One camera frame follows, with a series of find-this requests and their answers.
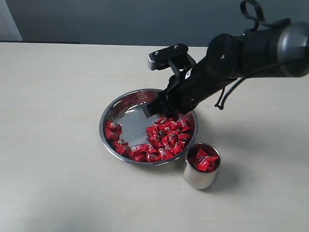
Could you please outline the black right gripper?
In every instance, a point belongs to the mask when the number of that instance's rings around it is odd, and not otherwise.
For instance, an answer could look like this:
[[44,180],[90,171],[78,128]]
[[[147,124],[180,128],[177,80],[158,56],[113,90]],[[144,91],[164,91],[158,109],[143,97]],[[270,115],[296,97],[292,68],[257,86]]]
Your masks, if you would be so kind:
[[196,106],[236,81],[236,77],[221,70],[211,70],[208,67],[196,65],[187,72],[182,73],[181,80],[169,83],[158,98],[144,106],[146,118],[154,115],[165,116],[169,120],[178,120],[181,114],[186,114]]

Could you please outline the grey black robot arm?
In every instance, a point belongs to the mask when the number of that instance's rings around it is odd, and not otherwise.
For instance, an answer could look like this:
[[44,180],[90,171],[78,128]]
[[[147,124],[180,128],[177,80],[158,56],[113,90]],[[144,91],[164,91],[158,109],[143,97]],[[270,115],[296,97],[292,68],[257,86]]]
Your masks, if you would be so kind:
[[144,108],[147,117],[174,116],[194,110],[220,92],[216,107],[244,80],[261,77],[303,77],[309,72],[309,25],[271,25],[241,36],[220,34],[211,40],[205,57],[196,62],[182,43],[148,56],[150,70],[171,68],[167,87]]

